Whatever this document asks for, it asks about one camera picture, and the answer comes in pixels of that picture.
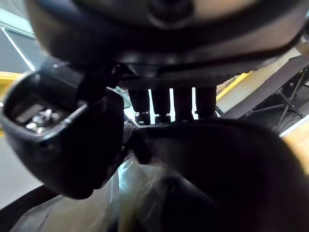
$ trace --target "white light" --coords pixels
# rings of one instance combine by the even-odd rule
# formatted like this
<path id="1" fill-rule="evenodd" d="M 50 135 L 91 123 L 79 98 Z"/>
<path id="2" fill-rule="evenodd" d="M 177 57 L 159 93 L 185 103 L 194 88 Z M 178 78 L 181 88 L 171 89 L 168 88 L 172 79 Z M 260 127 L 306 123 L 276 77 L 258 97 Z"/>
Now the white light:
<path id="1" fill-rule="evenodd" d="M 170 100 L 170 121 L 175 121 L 175 106 L 174 106 L 174 90 L 172 88 L 169 89 L 169 100 Z"/>
<path id="2" fill-rule="evenodd" d="M 8 40 L 11 42 L 11 44 L 13 45 L 13 47 L 15 48 L 15 50 L 19 53 L 19 55 L 21 56 L 21 58 L 24 60 L 24 62 L 28 65 L 28 67 L 32 70 L 35 71 L 35 67 L 33 66 L 33 64 L 26 58 L 26 56 L 23 54 L 23 52 L 19 49 L 19 47 L 17 46 L 17 44 L 15 44 L 14 40 L 10 37 L 10 35 L 6 32 L 6 30 L 4 28 L 1 27 L 1 30 L 3 31 L 3 33 L 5 34 L 5 36 L 8 38 Z"/>
<path id="3" fill-rule="evenodd" d="M 149 94 L 149 103 L 150 103 L 150 123 L 151 124 L 155 124 L 155 110 L 154 110 L 154 103 L 153 103 L 153 97 L 151 94 L 151 90 L 148 90 L 148 94 Z"/>
<path id="4" fill-rule="evenodd" d="M 198 120 L 197 111 L 197 102 L 196 102 L 196 89 L 192 88 L 192 115 L 194 120 Z"/>

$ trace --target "clear plastic sheet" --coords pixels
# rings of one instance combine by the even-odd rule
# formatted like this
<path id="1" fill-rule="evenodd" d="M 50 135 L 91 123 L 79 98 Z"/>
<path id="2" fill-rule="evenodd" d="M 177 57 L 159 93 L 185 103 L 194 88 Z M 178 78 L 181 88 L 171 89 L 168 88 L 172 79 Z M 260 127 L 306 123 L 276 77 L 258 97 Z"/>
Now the clear plastic sheet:
<path id="1" fill-rule="evenodd" d="M 146 231 L 159 231 L 164 194 L 153 183 L 164 168 L 140 165 L 127 159 L 107 184 L 85 200 L 58 196 L 28 211 L 12 232 L 128 232 L 142 223 Z"/>

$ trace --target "black metal frame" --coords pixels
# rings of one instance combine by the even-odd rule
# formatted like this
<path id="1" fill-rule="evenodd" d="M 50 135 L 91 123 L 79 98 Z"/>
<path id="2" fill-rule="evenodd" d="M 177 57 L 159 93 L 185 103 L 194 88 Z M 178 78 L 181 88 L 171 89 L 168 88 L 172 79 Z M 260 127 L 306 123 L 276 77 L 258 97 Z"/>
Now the black metal frame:
<path id="1" fill-rule="evenodd" d="M 285 115 L 286 115 L 286 113 L 287 113 L 288 111 L 298 114 L 299 117 L 300 117 L 301 119 L 304 118 L 305 116 L 301 113 L 300 109 L 299 109 L 298 107 L 296 107 L 296 106 L 295 106 L 295 103 L 293 103 L 293 102 L 294 102 L 294 97 L 296 96 L 296 93 L 297 93 L 297 91 L 299 90 L 299 88 L 300 88 L 301 86 L 304 86 L 304 87 L 308 87 L 308 88 L 309 88 L 309 86 L 307 86 L 306 84 L 303 84 L 303 83 L 302 83 L 303 80 L 304 80 L 304 77 L 305 77 L 305 74 L 306 74 L 307 70 L 308 70 L 308 68 L 305 67 L 304 69 L 302 69 L 302 70 L 299 72 L 299 74 L 301 74 L 301 73 L 302 73 L 302 74 L 301 74 L 301 76 L 300 76 L 300 78 L 299 78 L 299 80 L 298 80 L 298 82 L 297 82 L 297 84 L 296 84 L 296 86 L 295 86 L 295 89 L 294 89 L 294 91 L 293 91 L 293 93 L 292 93 L 292 95 L 291 95 L 290 98 L 286 97 L 286 96 L 283 94 L 283 92 L 282 92 L 282 87 L 279 88 L 279 89 L 275 92 L 276 94 L 278 94 L 279 96 L 281 96 L 282 99 L 283 99 L 286 103 L 284 103 L 284 104 L 278 104 L 278 105 L 273 105 L 273 106 L 265 107 L 265 108 L 262 108 L 262 109 L 251 110 L 251 111 L 249 111 L 249 112 L 246 113 L 244 120 L 247 120 L 248 116 L 250 116 L 250 115 L 252 115 L 252 114 L 254 114 L 254 113 L 262 112 L 262 111 L 267 111 L 267 110 L 272 110 L 272 109 L 278 109 L 278 108 L 282 108 L 282 107 L 284 107 L 284 106 L 285 106 L 285 109 L 284 109 L 284 111 L 283 111 L 283 113 L 282 113 L 282 115 L 281 115 L 281 117 L 280 117 L 280 119 L 279 119 L 279 121 L 278 121 L 278 124 L 276 125 L 276 128 L 275 128 L 276 131 L 279 130 L 279 127 L 280 127 L 280 125 L 282 124 L 282 122 L 283 122 L 283 120 L 284 120 L 284 117 L 285 117 Z"/>

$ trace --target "yellow wall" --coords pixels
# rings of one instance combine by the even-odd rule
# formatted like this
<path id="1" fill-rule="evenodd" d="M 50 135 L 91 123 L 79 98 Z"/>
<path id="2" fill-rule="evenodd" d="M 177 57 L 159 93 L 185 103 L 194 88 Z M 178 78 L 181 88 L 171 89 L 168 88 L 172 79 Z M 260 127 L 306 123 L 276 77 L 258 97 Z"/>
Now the yellow wall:
<path id="1" fill-rule="evenodd" d="M 15 80 L 21 77 L 19 73 L 0 72 L 0 102 L 3 99 L 6 91 L 10 88 Z M 3 137 L 4 133 L 0 125 L 0 137 Z"/>

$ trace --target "ceiling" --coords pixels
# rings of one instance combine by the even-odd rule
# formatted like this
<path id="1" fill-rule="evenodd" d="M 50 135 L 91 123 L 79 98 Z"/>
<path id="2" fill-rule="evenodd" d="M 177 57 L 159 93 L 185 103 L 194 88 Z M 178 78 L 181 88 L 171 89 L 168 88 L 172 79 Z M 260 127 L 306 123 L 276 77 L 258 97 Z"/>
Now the ceiling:
<path id="1" fill-rule="evenodd" d="M 27 19 L 24 0 L 0 0 L 0 8 Z"/>

